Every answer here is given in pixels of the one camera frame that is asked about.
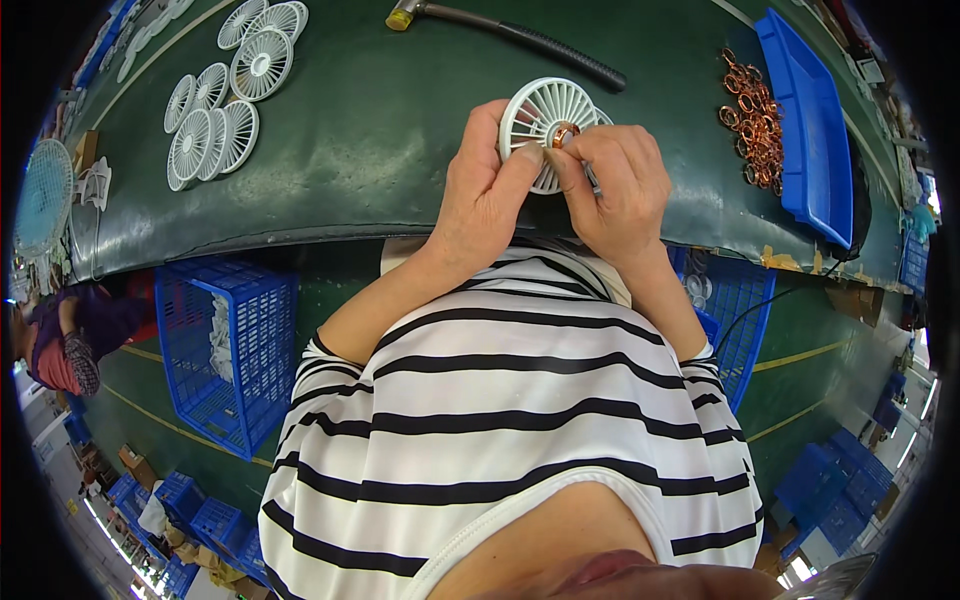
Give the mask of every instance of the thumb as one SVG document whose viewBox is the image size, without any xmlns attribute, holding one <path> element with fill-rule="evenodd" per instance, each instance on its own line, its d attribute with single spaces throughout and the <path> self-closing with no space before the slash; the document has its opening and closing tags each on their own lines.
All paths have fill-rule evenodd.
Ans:
<svg viewBox="0 0 960 600">
<path fill-rule="evenodd" d="M 543 147 L 537 142 L 520 146 L 500 167 L 488 196 L 497 206 L 519 211 L 541 168 Z"/>
<path fill-rule="evenodd" d="M 584 173 L 584 165 L 563 150 L 547 150 L 546 159 L 560 180 L 560 189 L 564 191 L 573 224 L 585 224 L 596 219 L 597 201 L 593 196 L 593 186 Z"/>
</svg>

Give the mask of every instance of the woman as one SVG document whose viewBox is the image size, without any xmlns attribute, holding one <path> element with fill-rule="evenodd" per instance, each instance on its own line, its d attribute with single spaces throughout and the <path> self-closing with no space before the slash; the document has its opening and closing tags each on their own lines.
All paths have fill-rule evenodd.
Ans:
<svg viewBox="0 0 960 600">
<path fill-rule="evenodd" d="M 601 126 L 501 166 L 506 104 L 470 114 L 425 245 L 303 353 L 259 516 L 271 582 L 285 598 L 772 598 L 742 568 L 762 507 L 660 241 L 656 141 Z M 633 310 L 563 247 L 510 245 L 545 159 Z"/>
<path fill-rule="evenodd" d="M 94 396 L 97 363 L 123 346 L 148 314 L 146 300 L 114 298 L 100 285 L 63 288 L 37 306 L 13 311 L 13 359 L 25 359 L 30 376 L 47 389 Z"/>
</svg>

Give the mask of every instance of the black wire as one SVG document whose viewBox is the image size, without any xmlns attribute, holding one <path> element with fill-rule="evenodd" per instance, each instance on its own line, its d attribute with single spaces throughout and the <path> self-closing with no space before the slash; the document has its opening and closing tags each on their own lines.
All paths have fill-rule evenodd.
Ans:
<svg viewBox="0 0 960 600">
<path fill-rule="evenodd" d="M 829 277 L 831 273 L 833 273 L 834 271 L 836 271 L 836 268 L 837 268 L 837 267 L 839 267 L 840 265 L 842 265 L 842 264 L 845 263 L 845 262 L 847 262 L 847 261 L 846 261 L 846 260 L 838 260 L 838 261 L 837 261 L 837 264 L 835 264 L 835 265 L 833 265 L 832 267 L 830 267 L 829 271 L 827 271 L 826 273 L 824 273 L 822 276 L 824 276 L 824 277 Z M 722 348 L 722 347 L 724 346 L 724 344 L 727 343 L 727 340 L 730 339 L 730 334 L 731 334 L 731 333 L 733 332 L 733 330 L 736 328 L 736 325 L 737 325 L 738 323 L 740 323 L 741 321 L 743 321 L 744 317 L 746 317 L 746 316 L 749 315 L 750 313 L 754 312 L 754 311 L 757 310 L 758 308 L 761 308 L 761 307 L 766 306 L 767 304 L 769 304 L 769 303 L 771 303 L 771 302 L 773 302 L 773 301 L 775 301 L 775 300 L 779 300 L 779 299 L 783 298 L 783 297 L 786 296 L 787 294 L 793 294 L 794 292 L 796 292 L 796 291 L 799 290 L 799 289 L 800 289 L 800 288 L 792 287 L 792 288 L 790 288 L 789 290 L 785 290 L 785 291 L 783 291 L 783 292 L 780 292 L 779 294 L 776 294 L 775 296 L 773 296 L 773 297 L 770 298 L 769 300 L 764 300 L 763 302 L 760 302 L 759 304 L 755 304 L 755 305 L 751 306 L 750 308 L 748 308 L 747 310 L 745 310 L 745 311 L 743 311 L 742 313 L 740 313 L 740 315 L 739 315 L 736 319 L 733 320 L 733 324 L 727 329 L 727 332 L 723 334 L 723 337 L 722 337 L 722 338 L 720 338 L 720 343 L 717 344 L 716 347 L 713 349 L 713 354 L 712 354 L 712 356 L 710 356 L 710 358 L 711 358 L 711 359 L 712 359 L 712 358 L 716 358 L 717 355 L 720 354 L 720 348 Z"/>
</svg>

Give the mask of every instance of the black and white striped shirt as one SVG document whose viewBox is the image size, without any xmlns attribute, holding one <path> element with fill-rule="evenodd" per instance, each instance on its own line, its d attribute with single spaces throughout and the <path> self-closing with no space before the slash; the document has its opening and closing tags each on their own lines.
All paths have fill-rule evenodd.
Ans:
<svg viewBox="0 0 960 600">
<path fill-rule="evenodd" d="M 314 339 L 259 516 L 283 598 L 425 598 L 481 541 L 597 481 L 661 564 L 752 566 L 762 508 L 709 359 L 679 365 L 575 256 L 510 247 L 366 367 Z"/>
</svg>

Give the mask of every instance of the green floor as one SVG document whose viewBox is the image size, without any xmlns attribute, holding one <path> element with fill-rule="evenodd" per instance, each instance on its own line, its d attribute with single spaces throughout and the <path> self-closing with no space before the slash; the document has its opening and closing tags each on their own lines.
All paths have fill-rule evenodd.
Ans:
<svg viewBox="0 0 960 600">
<path fill-rule="evenodd" d="M 376 240 L 328 242 L 274 250 L 265 257 L 261 253 L 268 264 L 300 273 L 298 348 L 340 304 L 376 278 L 381 245 Z M 900 318 L 899 295 L 886 295 L 881 323 L 871 328 L 835 312 L 818 283 L 810 276 L 779 273 L 778 291 L 801 289 L 773 304 L 758 362 L 850 341 L 811 358 L 754 373 L 738 412 L 750 439 L 826 398 L 813 411 L 751 442 L 757 482 L 768 503 L 804 444 L 824 440 L 851 413 L 872 410 L 893 358 L 905 343 L 906 334 L 892 325 Z M 136 346 L 159 353 L 156 338 Z M 174 469 L 185 472 L 208 494 L 255 515 L 268 467 L 196 442 L 142 412 L 195 433 L 174 414 L 160 363 L 117 351 L 101 361 L 101 372 L 105 388 L 87 401 L 85 419 L 97 444 L 118 468 L 122 465 L 116 451 L 130 444 L 147 456 L 157 475 L 166 476 Z M 273 458 L 277 435 L 257 453 L 265 463 Z"/>
</svg>

